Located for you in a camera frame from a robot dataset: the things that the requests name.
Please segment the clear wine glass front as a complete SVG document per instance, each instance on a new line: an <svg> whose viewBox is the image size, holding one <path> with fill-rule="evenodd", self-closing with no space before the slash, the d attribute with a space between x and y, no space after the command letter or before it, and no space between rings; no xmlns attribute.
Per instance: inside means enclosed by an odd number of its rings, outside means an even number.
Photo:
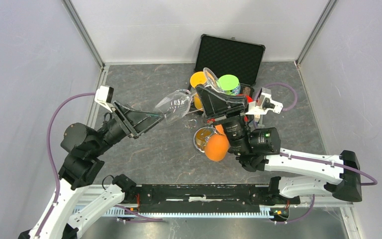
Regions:
<svg viewBox="0 0 382 239"><path fill-rule="evenodd" d="M154 110L162 113L165 124L172 124L184 117L191 107L191 92L189 90L176 90L160 100Z"/></svg>

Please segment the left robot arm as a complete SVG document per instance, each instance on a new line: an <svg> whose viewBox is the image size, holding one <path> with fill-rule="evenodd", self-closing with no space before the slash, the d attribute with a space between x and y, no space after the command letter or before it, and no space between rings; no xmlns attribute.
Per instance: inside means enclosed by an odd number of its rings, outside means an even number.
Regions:
<svg viewBox="0 0 382 239"><path fill-rule="evenodd" d="M79 239L109 209L136 198L136 183L121 174L91 203L73 212L104 165L99 156L125 137L138 138L165 118L161 112L138 111L117 102L109 110L110 119L98 130L82 123L65 130L61 147L68 154L57 174L56 199L20 239Z"/></svg>

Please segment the red plastic wine glass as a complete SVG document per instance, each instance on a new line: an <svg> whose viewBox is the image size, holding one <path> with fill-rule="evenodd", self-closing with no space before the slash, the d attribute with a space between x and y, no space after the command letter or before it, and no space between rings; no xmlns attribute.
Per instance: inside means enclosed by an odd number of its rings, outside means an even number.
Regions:
<svg viewBox="0 0 382 239"><path fill-rule="evenodd" d="M245 94L238 94L238 96L245 96L245 98L246 98L246 100L247 100L248 103L251 103L251 102L254 101L250 96L245 95Z"/></svg>

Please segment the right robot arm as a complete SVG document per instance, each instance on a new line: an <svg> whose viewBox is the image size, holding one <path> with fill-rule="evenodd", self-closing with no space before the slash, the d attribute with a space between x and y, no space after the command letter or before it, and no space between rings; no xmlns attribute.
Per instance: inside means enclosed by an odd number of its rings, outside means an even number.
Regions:
<svg viewBox="0 0 382 239"><path fill-rule="evenodd" d="M275 127L252 130L245 114L253 103L245 96L229 96L197 85L198 94L208 123L221 125L226 137L225 152L232 153L243 169L249 172L280 171L296 177L273 177L267 190L273 203L302 195L331 194L346 202L362 201L360 164L355 152L319 155L281 147Z"/></svg>

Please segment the green plastic wine glass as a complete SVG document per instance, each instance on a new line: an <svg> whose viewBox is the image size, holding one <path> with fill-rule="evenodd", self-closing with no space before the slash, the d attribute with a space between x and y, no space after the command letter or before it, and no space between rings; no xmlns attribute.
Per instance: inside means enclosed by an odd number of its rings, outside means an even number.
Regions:
<svg viewBox="0 0 382 239"><path fill-rule="evenodd" d="M218 79L221 89L227 95L238 95L241 91L241 85L238 77L234 75L223 75Z"/></svg>

